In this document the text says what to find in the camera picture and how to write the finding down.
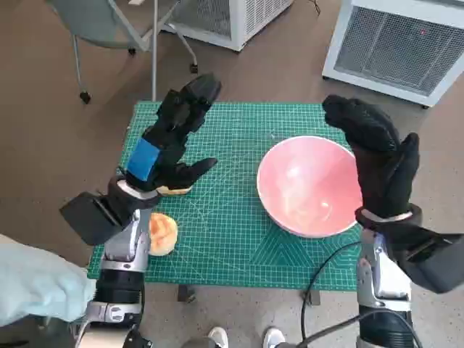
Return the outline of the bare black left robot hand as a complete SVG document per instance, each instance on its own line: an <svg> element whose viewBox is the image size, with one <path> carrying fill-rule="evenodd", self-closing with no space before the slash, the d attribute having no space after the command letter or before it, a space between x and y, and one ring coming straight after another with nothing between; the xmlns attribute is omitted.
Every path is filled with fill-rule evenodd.
<svg viewBox="0 0 464 348"><path fill-rule="evenodd" d="M156 122L143 132L128 160L125 179L129 185L145 192L162 187L185 190L217 164L214 157L192 165L181 158L189 134L202 127L221 88L221 82L207 73L179 91L168 91L157 110Z"/></svg>

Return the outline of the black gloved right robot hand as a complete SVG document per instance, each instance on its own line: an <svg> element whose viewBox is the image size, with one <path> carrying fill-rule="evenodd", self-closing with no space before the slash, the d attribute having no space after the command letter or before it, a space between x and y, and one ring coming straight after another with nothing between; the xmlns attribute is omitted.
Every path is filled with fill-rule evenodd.
<svg viewBox="0 0 464 348"><path fill-rule="evenodd" d="M328 125L344 132L356 161L362 193L360 213L377 221L413 212L410 196L417 173L419 137L399 137L392 119L360 99L327 96L322 103Z"/></svg>

